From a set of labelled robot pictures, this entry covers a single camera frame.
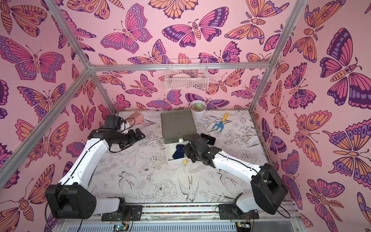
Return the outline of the blue brooch box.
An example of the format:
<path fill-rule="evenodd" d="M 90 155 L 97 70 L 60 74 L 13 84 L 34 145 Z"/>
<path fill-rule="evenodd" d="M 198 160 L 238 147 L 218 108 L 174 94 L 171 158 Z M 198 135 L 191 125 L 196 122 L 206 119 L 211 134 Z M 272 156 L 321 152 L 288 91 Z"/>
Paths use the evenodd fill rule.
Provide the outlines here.
<path fill-rule="evenodd" d="M 183 145 L 183 144 L 177 144 L 176 145 L 176 152 L 177 153 L 184 153 L 184 147 L 185 147 L 185 145 Z"/>
<path fill-rule="evenodd" d="M 173 154 L 173 159 L 174 159 L 174 160 L 182 159 L 183 157 L 184 157 L 184 153 L 182 153 L 182 152 L 175 152 L 175 153 Z"/>

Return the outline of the green drawer cabinet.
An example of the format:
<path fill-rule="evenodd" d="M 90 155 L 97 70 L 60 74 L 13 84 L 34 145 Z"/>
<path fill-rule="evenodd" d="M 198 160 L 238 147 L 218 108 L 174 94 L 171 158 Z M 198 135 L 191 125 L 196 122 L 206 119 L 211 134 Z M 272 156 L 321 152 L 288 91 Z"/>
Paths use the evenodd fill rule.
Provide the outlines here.
<path fill-rule="evenodd" d="M 170 164 L 182 164 L 186 156 L 174 158 L 177 146 L 186 145 L 188 140 L 197 133 L 190 109 L 162 112 L 161 132 L 165 145 L 167 161 Z"/>

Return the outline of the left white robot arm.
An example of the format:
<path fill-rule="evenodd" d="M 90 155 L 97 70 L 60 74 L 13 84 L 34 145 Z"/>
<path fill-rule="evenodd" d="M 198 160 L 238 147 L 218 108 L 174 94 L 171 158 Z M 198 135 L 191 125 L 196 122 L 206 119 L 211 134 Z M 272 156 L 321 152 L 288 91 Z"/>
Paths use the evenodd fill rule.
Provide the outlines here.
<path fill-rule="evenodd" d="M 108 116 L 105 124 L 94 129 L 75 164 L 45 196 L 51 214 L 56 219 L 88 219 L 95 215 L 114 215 L 123 219 L 128 214 L 124 198 L 97 198 L 88 191 L 90 180 L 103 155 L 113 145 L 123 151 L 146 136 L 139 128 L 119 116 Z"/>

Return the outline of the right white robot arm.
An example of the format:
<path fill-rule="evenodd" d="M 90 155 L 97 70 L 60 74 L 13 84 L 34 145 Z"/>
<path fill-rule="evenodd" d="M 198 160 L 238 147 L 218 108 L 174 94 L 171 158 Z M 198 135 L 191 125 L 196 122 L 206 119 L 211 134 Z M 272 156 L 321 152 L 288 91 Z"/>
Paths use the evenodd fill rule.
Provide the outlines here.
<path fill-rule="evenodd" d="M 192 162 L 202 162 L 249 184 L 252 192 L 241 193 L 234 199 L 233 206 L 238 212 L 248 213 L 260 209 L 274 215 L 278 213 L 281 203 L 288 194 L 288 188 L 282 178 L 268 163 L 257 165 L 245 162 L 220 148 L 209 146 L 203 138 L 200 141 L 188 142 L 184 147 L 184 154 Z"/>

